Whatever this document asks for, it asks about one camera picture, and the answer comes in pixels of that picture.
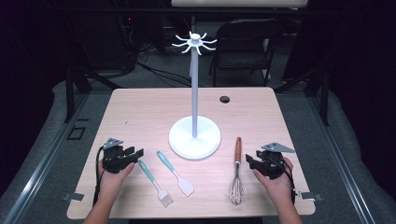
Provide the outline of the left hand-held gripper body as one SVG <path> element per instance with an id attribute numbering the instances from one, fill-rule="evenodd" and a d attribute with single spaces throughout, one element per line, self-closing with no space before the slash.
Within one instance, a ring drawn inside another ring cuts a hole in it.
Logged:
<path id="1" fill-rule="evenodd" d="M 119 173 L 132 163 L 121 144 L 121 140 L 109 138 L 103 145 L 103 168 L 112 174 Z"/>

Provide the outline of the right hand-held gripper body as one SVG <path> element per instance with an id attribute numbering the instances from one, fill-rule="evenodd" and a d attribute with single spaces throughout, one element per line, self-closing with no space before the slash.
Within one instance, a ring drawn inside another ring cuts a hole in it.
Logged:
<path id="1" fill-rule="evenodd" d="M 280 177 L 285 172 L 283 153 L 294 153 L 295 150 L 280 143 L 270 143 L 262 146 L 263 175 L 270 179 Z"/>

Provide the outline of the teal pastry brush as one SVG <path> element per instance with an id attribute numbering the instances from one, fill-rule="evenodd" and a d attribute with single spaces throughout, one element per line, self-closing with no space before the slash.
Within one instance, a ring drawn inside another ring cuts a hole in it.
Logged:
<path id="1" fill-rule="evenodd" d="M 142 160 L 139 160 L 138 164 L 141 167 L 141 169 L 143 170 L 143 172 L 146 174 L 146 176 L 148 177 L 150 182 L 153 184 L 154 188 L 157 190 L 158 199 L 160 200 L 162 205 L 164 207 L 169 206 L 173 202 L 173 199 L 172 199 L 171 195 L 169 194 L 169 192 L 160 187 L 160 185 L 157 183 L 156 179 L 152 175 L 151 171 L 149 170 L 147 165 Z"/>

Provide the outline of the white round plate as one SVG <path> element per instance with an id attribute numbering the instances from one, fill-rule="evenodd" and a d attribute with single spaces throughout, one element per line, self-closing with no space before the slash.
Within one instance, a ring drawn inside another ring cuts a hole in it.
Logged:
<path id="1" fill-rule="evenodd" d="M 180 157 L 199 161 L 211 156 L 218 148 L 221 140 L 219 126 L 211 119 L 198 115 L 199 90 L 199 57 L 200 48 L 214 50 L 209 45 L 217 40 L 205 40 L 206 34 L 189 33 L 189 38 L 177 35 L 180 44 L 173 47 L 185 47 L 183 53 L 191 54 L 191 115 L 174 123 L 168 134 L 168 142 L 173 151 Z"/>

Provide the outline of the teal white spatula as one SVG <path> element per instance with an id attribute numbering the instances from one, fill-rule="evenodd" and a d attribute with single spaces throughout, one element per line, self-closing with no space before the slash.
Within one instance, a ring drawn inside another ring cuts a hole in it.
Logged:
<path id="1" fill-rule="evenodd" d="M 161 151 L 157 151 L 156 155 L 163 162 L 163 164 L 173 173 L 173 175 L 177 178 L 177 186 L 184 193 L 184 195 L 186 197 L 191 196 L 194 192 L 194 186 L 190 182 L 190 180 L 188 178 L 182 177 Z"/>

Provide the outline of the person's left hand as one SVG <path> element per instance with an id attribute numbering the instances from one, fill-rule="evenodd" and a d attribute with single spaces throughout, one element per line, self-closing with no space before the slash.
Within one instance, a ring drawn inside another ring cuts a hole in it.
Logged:
<path id="1" fill-rule="evenodd" d="M 108 172 L 103 168 L 103 161 L 99 162 L 99 176 L 100 176 L 100 199 L 116 199 L 120 193 L 126 177 L 134 169 L 134 164 L 130 163 L 127 167 L 117 174 Z"/>

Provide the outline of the person's right hand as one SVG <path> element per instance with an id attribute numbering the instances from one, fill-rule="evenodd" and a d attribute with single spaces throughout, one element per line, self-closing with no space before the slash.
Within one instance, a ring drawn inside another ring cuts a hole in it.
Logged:
<path id="1" fill-rule="evenodd" d="M 276 179 L 269 179 L 259 171 L 253 171 L 258 181 L 264 186 L 273 204 L 280 206 L 293 204 L 291 199 L 291 182 L 289 179 L 293 165 L 286 157 L 284 157 L 284 162 L 286 163 L 285 172 Z"/>

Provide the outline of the black tape square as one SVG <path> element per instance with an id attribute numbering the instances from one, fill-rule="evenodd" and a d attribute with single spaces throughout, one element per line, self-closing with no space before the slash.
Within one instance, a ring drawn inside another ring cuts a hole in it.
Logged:
<path id="1" fill-rule="evenodd" d="M 66 136 L 67 140 L 81 140 L 87 130 L 89 119 L 77 119 Z"/>

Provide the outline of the grey metal tab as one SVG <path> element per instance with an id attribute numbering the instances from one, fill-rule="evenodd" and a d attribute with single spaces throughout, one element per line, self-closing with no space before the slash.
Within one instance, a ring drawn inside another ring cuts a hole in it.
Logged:
<path id="1" fill-rule="evenodd" d="M 72 201 L 81 202 L 83 198 L 84 198 L 83 194 L 79 194 L 79 193 L 75 193 L 75 192 L 73 192 L 73 193 L 66 192 L 64 194 L 64 196 L 62 197 L 63 200 L 69 201 L 69 202 L 72 202 Z"/>

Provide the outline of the black metal stand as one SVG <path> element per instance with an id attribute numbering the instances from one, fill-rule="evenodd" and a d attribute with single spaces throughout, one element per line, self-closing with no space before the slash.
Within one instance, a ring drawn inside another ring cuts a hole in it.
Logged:
<path id="1" fill-rule="evenodd" d="M 92 91 L 92 86 L 88 78 L 93 78 L 111 90 L 119 89 L 120 85 L 100 76 L 85 66 L 71 66 L 65 75 L 66 90 L 66 117 L 64 122 L 68 122 L 75 114 L 75 90 L 77 88 L 81 93 L 88 94 Z"/>
<path id="2" fill-rule="evenodd" d="M 304 80 L 307 80 L 307 84 L 304 88 L 304 95 L 306 97 L 315 97 L 318 91 L 320 91 L 319 117 L 321 118 L 322 122 L 326 126 L 328 126 L 330 76 L 324 68 L 315 68 L 300 77 L 294 78 L 291 81 L 286 82 L 280 87 L 275 88 L 275 93 L 281 93 L 283 91 L 286 91 Z"/>

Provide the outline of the dark computer equipment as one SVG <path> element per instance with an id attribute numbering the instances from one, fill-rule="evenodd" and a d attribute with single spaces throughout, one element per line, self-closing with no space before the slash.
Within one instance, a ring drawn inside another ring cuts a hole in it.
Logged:
<path id="1" fill-rule="evenodd" d="M 167 8 L 171 0 L 109 0 L 114 8 Z M 116 21 L 120 27 L 121 39 L 126 48 L 127 68 L 134 69 L 137 56 L 144 43 L 149 43 L 155 49 L 165 52 L 165 37 L 163 31 L 163 16 L 148 15 L 117 15 Z"/>

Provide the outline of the black folding chair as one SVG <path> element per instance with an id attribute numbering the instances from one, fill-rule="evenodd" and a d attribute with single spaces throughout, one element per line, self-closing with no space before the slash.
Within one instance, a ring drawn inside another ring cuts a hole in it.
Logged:
<path id="1" fill-rule="evenodd" d="M 216 33 L 216 50 L 209 68 L 213 86 L 218 71 L 262 71 L 263 85 L 269 80 L 276 41 L 283 26 L 276 19 L 240 19 L 220 26 Z"/>

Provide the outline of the aluminium floor rail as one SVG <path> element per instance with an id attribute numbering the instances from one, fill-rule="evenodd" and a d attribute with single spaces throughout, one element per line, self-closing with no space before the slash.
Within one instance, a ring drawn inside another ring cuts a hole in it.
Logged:
<path id="1" fill-rule="evenodd" d="M 55 97 L 49 116 L 20 170 L 0 199 L 0 224 L 21 224 L 22 218 L 35 199 L 64 143 L 72 124 L 89 99 L 79 95 L 73 105 L 75 111 L 67 119 L 66 99 Z"/>
<path id="2" fill-rule="evenodd" d="M 335 141 L 332 131 L 329 126 L 326 126 L 319 114 L 319 104 L 315 98 L 308 97 L 307 102 L 309 103 L 311 110 L 314 113 L 314 117 L 317 123 L 325 135 L 326 141 L 330 146 L 330 154 L 335 164 L 338 174 L 340 175 L 343 185 L 346 188 L 347 195 L 352 202 L 356 213 L 362 224 L 376 224 L 375 219 L 364 200 L 361 190 L 357 185 L 357 182 L 352 175 L 347 161 L 345 160 L 340 147 Z"/>

